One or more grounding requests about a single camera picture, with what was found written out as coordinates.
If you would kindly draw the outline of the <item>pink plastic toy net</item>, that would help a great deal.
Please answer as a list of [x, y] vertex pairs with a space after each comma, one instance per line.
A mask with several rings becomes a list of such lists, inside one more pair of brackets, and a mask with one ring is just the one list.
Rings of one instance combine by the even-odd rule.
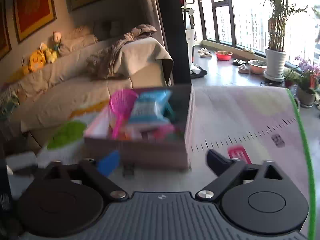
[[131, 115], [138, 94], [131, 89], [116, 91], [110, 98], [109, 106], [116, 117], [115, 126], [112, 132], [112, 139], [117, 139], [121, 125]]

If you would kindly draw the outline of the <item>pink cardboard box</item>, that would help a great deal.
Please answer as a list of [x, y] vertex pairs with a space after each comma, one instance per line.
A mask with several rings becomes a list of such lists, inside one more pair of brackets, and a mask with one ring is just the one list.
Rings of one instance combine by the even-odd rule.
[[141, 167], [172, 168], [185, 170], [190, 167], [188, 147], [191, 144], [192, 117], [194, 110], [194, 90], [192, 85], [170, 87], [169, 103], [175, 112], [174, 133], [163, 140], [156, 140], [152, 132], [160, 124], [157, 122], [124, 123], [120, 132], [131, 134], [131, 140], [112, 139], [115, 116], [105, 107], [84, 131], [84, 140], [92, 158], [100, 159], [113, 150], [118, 150], [125, 164]]

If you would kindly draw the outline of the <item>pink flower plant pot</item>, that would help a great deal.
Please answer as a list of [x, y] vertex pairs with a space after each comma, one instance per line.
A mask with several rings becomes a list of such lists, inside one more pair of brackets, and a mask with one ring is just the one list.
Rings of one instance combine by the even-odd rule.
[[319, 64], [311, 60], [295, 57], [295, 68], [284, 72], [285, 87], [297, 85], [296, 97], [303, 107], [309, 108], [319, 102]]

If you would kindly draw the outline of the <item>doll plush on sofa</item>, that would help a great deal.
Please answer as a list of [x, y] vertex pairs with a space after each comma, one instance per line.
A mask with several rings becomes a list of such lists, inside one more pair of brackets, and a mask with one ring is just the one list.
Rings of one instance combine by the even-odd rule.
[[62, 34], [59, 31], [53, 32], [53, 41], [54, 41], [54, 51], [58, 51], [60, 42], [61, 42]]

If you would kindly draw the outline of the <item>blue white wipes pack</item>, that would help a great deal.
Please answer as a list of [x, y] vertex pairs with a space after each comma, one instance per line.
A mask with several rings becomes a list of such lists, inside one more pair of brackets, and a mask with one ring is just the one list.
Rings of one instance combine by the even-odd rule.
[[164, 116], [164, 112], [171, 95], [172, 92], [168, 89], [151, 90], [141, 93], [135, 101], [128, 123], [169, 123], [170, 121]]

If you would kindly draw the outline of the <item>yellow plush toy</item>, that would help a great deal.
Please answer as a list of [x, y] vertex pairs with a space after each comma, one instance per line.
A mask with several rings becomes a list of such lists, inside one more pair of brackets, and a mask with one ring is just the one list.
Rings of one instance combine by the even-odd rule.
[[50, 49], [46, 44], [41, 43], [39, 49], [35, 50], [29, 57], [29, 63], [24, 66], [23, 74], [27, 75], [43, 68], [48, 63], [54, 63], [57, 56], [57, 51]]

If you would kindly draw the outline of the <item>white plant pot bamboo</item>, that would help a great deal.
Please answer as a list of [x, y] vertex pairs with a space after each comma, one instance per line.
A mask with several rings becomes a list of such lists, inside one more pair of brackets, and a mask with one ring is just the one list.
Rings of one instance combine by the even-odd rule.
[[285, 28], [290, 16], [306, 12], [307, 6], [298, 7], [291, 0], [270, 0], [272, 15], [268, 20], [269, 42], [266, 48], [267, 68], [263, 76], [274, 82], [284, 81], [284, 67], [286, 62]]

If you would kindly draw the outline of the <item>beige covered sofa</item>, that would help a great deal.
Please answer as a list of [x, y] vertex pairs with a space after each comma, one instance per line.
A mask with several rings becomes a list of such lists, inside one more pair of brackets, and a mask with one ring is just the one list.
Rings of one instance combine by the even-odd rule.
[[1, 137], [10, 140], [24, 132], [63, 124], [74, 111], [106, 101], [117, 90], [166, 86], [173, 60], [154, 38], [123, 46], [114, 63], [115, 74], [95, 77], [109, 41], [101, 41], [58, 58], [1, 92]]

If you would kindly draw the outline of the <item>teal plastic toy crank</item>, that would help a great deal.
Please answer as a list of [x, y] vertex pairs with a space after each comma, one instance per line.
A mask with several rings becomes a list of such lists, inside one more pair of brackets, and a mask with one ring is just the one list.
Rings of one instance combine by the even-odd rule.
[[163, 116], [167, 118], [171, 123], [174, 123], [176, 120], [175, 112], [168, 101], [165, 103]]

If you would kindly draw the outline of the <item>orange plastic toy cup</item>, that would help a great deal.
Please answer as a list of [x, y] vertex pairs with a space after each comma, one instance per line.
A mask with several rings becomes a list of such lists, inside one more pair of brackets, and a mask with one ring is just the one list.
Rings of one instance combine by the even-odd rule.
[[118, 140], [131, 140], [132, 138], [131, 138], [130, 133], [119, 132], [117, 139]]

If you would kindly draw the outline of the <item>white upright vacuum cleaner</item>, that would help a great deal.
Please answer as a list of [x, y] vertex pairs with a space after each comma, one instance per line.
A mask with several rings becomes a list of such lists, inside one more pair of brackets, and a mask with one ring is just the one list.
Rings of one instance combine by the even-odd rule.
[[183, 0], [183, 21], [185, 29], [185, 37], [188, 46], [188, 61], [190, 78], [199, 79], [207, 75], [207, 71], [194, 63], [194, 46], [195, 46], [195, 25], [194, 25], [194, 9], [188, 8], [187, 5], [194, 4], [195, 0]]

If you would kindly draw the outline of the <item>red plastic basin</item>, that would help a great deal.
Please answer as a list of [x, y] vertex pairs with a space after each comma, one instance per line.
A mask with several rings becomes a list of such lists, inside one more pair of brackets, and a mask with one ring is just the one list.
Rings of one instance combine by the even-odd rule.
[[233, 53], [230, 51], [216, 51], [215, 55], [220, 61], [229, 61], [232, 58]]

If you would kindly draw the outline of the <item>red framed wall picture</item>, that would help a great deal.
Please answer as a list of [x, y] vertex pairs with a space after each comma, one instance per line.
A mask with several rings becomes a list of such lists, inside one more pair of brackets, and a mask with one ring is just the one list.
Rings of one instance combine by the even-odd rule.
[[54, 0], [13, 0], [18, 43], [56, 20]]

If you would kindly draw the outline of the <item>printed play mat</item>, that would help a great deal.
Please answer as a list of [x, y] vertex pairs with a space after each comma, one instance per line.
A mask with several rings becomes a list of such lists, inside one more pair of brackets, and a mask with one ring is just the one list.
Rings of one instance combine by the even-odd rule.
[[307, 198], [303, 232], [315, 238], [315, 184], [303, 125], [290, 92], [276, 87], [212, 86], [194, 90], [190, 167], [144, 167], [131, 188], [192, 189], [206, 182], [208, 149], [258, 164], [275, 160]]

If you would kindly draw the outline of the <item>pink basin with plants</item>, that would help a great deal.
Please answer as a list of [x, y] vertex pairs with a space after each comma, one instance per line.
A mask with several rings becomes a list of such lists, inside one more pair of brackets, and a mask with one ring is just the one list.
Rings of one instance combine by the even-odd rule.
[[255, 75], [263, 75], [267, 68], [266, 61], [261, 60], [249, 60], [248, 61], [250, 72]]

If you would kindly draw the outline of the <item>pink pig toy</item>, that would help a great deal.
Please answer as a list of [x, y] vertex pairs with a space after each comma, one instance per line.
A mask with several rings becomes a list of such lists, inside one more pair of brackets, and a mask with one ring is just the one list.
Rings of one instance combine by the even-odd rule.
[[174, 133], [174, 131], [174, 125], [166, 124], [163, 126], [159, 126], [159, 128], [152, 132], [152, 135], [156, 140], [163, 140], [168, 134]]

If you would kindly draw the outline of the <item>brown blanket on sofa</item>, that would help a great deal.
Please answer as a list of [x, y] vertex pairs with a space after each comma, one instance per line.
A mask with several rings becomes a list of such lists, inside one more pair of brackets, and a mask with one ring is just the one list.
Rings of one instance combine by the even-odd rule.
[[149, 24], [140, 24], [134, 27], [109, 47], [90, 55], [87, 58], [87, 71], [95, 79], [122, 78], [123, 74], [118, 74], [115, 67], [121, 48], [127, 43], [151, 37], [156, 32], [157, 29]]

